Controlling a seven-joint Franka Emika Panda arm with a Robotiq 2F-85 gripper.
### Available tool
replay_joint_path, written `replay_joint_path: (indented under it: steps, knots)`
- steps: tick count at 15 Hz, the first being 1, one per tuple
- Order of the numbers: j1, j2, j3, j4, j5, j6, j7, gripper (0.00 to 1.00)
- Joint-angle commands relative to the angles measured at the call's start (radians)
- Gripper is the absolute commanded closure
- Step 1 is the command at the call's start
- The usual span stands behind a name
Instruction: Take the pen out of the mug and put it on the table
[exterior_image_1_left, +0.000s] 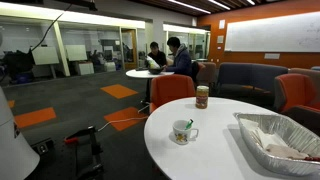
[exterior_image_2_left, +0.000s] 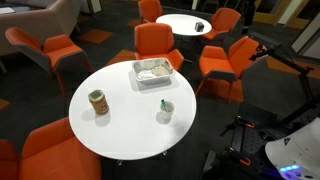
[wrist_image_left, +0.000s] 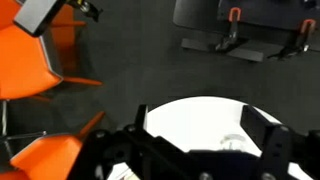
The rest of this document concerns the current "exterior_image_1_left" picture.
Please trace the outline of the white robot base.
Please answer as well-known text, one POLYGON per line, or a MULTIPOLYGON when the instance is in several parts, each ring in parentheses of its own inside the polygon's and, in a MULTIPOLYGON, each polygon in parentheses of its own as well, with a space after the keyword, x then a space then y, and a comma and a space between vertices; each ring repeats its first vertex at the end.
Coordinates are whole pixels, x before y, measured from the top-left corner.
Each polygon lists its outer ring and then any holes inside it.
POLYGON ((0 88, 0 180, 24 180, 39 162, 40 156, 20 132, 0 88))

